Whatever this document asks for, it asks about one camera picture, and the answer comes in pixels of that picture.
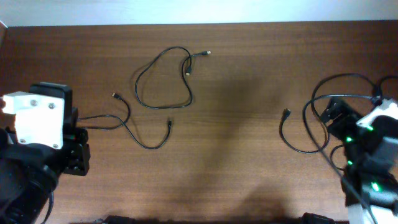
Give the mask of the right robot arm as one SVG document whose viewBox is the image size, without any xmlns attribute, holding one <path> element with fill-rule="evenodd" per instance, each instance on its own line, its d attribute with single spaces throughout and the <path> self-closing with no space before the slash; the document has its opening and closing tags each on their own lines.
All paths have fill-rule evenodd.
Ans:
<svg viewBox="0 0 398 224">
<path fill-rule="evenodd" d="M 397 102 L 382 100 L 366 116 L 333 97 L 321 115 L 329 133 L 343 143 L 347 165 L 345 206 L 350 223 L 397 223 Z"/>
</svg>

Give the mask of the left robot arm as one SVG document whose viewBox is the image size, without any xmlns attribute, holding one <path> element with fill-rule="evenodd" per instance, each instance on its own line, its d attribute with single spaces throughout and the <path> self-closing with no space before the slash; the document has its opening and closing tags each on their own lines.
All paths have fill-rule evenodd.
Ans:
<svg viewBox="0 0 398 224">
<path fill-rule="evenodd" d="M 34 223 L 62 174 L 85 176 L 90 168 L 88 132 L 76 123 L 73 91 L 40 82 L 1 97 L 13 128 L 1 130 L 1 223 Z"/>
</svg>

